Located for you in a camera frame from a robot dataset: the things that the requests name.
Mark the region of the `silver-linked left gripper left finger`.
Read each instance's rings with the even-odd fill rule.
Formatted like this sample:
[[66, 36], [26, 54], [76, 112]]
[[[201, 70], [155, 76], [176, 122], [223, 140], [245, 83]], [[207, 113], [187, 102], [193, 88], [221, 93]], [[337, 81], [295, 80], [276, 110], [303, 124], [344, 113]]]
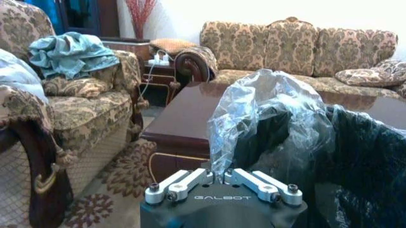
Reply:
[[159, 204], [168, 199], [171, 202], [184, 200], [196, 185], [213, 183], [215, 175], [204, 168], [192, 171], [179, 170], [161, 182], [149, 184], [144, 191], [147, 204]]

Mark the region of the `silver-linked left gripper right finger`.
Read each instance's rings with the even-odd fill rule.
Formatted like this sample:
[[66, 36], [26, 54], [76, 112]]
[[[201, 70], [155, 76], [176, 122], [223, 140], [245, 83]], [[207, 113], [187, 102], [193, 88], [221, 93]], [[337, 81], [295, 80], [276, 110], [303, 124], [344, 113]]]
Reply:
[[236, 168], [224, 172], [223, 182], [231, 185], [244, 185], [256, 193], [261, 201], [273, 203], [281, 200], [287, 205], [301, 205], [303, 193], [295, 184], [284, 184], [261, 171], [247, 172]]

